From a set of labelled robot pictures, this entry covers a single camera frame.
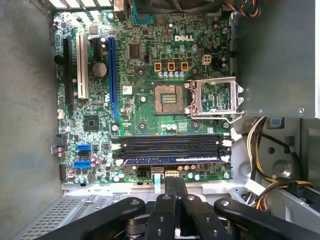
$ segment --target pcie slot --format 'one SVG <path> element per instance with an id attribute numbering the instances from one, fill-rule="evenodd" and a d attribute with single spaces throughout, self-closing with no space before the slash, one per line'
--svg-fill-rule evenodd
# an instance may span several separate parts
<path id="1" fill-rule="evenodd" d="M 64 71 L 64 94 L 68 117 L 72 118 L 74 108 L 74 84 L 72 82 L 72 42 L 68 38 L 63 39 L 63 71 Z"/>
<path id="2" fill-rule="evenodd" d="M 84 34 L 76 34 L 76 66 L 78 98 L 89 98 L 89 75 L 88 75 L 88 40 Z"/>
<path id="3" fill-rule="evenodd" d="M 117 110 L 117 63 L 116 63 L 116 40 L 108 38 L 108 71 L 109 71 L 109 95 L 113 107 L 113 116 L 119 120 Z"/>

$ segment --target screw hole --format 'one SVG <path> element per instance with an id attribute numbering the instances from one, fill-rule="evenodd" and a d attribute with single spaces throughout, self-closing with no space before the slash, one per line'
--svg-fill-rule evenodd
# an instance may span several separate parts
<path id="1" fill-rule="evenodd" d="M 217 230 L 213 230 L 213 236 L 218 237 L 219 236 L 219 232 Z"/>
<path id="2" fill-rule="evenodd" d="M 268 153 L 269 154 L 274 154 L 275 153 L 275 149 L 273 147 L 269 147 Z"/>

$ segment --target mounting screw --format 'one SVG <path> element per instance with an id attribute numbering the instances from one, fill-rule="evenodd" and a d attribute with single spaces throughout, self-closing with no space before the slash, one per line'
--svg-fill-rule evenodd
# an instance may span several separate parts
<path id="1" fill-rule="evenodd" d="M 171 197 L 170 197 L 169 195 L 164 195 L 164 196 L 162 197 L 162 199 L 169 200 L 169 199 L 171 199 Z"/>
<path id="2" fill-rule="evenodd" d="M 230 127 L 230 124 L 229 124 L 229 123 L 225 122 L 225 123 L 223 124 L 223 128 L 224 128 L 224 129 L 228 129 L 229 127 Z"/>
<path id="3" fill-rule="evenodd" d="M 229 174 L 228 172 L 225 172 L 225 173 L 223 174 L 223 177 L 224 177 L 225 179 L 229 179 L 229 178 L 230 178 L 230 174 Z"/>
<path id="4" fill-rule="evenodd" d="M 138 205 L 139 201 L 138 200 L 133 200 L 132 202 L 130 202 L 131 205 Z"/>
<path id="5" fill-rule="evenodd" d="M 222 201 L 220 201 L 220 203 L 221 203 L 221 205 L 223 205 L 225 207 L 230 205 L 230 202 L 228 202 L 227 200 L 222 200 Z"/>
<path id="6" fill-rule="evenodd" d="M 189 195 L 189 196 L 186 197 L 186 199 L 192 201 L 192 200 L 195 200 L 196 197 L 195 197 L 195 196 L 192 196 L 192 195 Z"/>
<path id="7" fill-rule="evenodd" d="M 300 116 L 303 116 L 303 115 L 305 114 L 305 109 L 304 109 L 303 107 L 299 107 L 299 108 L 298 108 L 298 114 L 299 114 Z"/>

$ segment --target ventilation grille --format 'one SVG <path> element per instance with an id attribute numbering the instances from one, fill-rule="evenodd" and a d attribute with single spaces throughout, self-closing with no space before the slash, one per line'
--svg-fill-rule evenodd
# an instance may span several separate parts
<path id="1" fill-rule="evenodd" d="M 63 199 L 50 212 L 48 212 L 38 223 L 27 231 L 20 240 L 33 240 L 47 234 L 57 228 L 59 223 L 79 203 L 78 199 Z"/>

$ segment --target black pcie slot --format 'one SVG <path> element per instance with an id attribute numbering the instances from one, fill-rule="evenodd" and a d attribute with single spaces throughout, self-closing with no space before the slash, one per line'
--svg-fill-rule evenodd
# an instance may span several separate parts
<path id="1" fill-rule="evenodd" d="M 71 118 L 74 108 L 74 84 L 72 82 L 72 42 L 68 38 L 63 39 L 63 59 L 65 105 L 67 106 L 68 117 Z"/>
<path id="2" fill-rule="evenodd" d="M 170 142 L 190 142 L 194 141 L 220 141 L 224 139 L 229 139 L 230 136 L 224 136 L 221 134 L 214 135 L 167 135 L 167 136 L 129 136 L 129 137 L 121 137 L 121 138 L 113 138 L 111 141 L 113 144 L 129 144 L 129 143 L 140 143 L 140 144 L 158 144 L 161 142 L 170 143 Z"/>

